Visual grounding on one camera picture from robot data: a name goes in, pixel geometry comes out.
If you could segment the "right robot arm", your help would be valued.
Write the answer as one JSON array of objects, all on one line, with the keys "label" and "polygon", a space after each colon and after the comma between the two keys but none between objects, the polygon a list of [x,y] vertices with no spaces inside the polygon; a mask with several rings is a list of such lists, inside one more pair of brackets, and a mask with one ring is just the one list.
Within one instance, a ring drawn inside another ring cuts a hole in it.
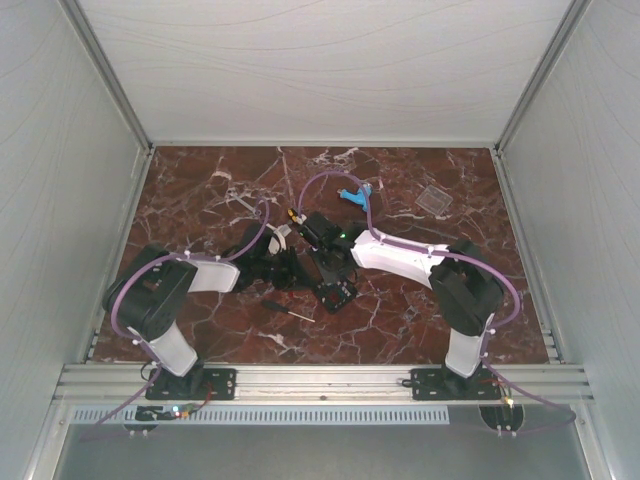
[{"label": "right robot arm", "polygon": [[415,374],[404,385],[418,394],[448,399],[472,395],[480,383],[485,329],[502,304],[504,291],[482,267],[484,260],[471,242],[431,245],[362,224],[343,229],[318,212],[305,216],[289,209],[288,216],[310,246],[308,254],[322,278],[314,292],[328,310],[338,308],[337,288],[350,288],[348,276],[360,269],[394,274],[432,291],[450,327],[444,365],[435,376]]}]

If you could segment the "black fuse box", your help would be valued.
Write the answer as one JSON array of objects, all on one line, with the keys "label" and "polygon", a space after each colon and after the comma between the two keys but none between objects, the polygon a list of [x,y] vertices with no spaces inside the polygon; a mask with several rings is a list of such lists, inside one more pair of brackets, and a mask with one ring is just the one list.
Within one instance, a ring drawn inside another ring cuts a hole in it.
[{"label": "black fuse box", "polygon": [[357,296],[356,286],[348,279],[340,280],[336,283],[318,283],[313,294],[324,309],[335,314]]}]

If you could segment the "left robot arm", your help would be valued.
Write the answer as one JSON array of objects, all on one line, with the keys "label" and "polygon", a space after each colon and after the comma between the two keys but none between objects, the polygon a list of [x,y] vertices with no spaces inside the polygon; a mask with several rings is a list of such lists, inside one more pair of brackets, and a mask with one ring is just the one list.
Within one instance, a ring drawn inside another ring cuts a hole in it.
[{"label": "left robot arm", "polygon": [[142,343],[161,373],[149,396],[195,399],[204,394],[204,362],[177,325],[190,293],[243,293],[257,281],[276,290],[310,290],[315,281],[293,247],[269,250],[276,235],[256,222],[220,258],[181,257],[144,247],[107,288],[102,307],[119,331]]}]

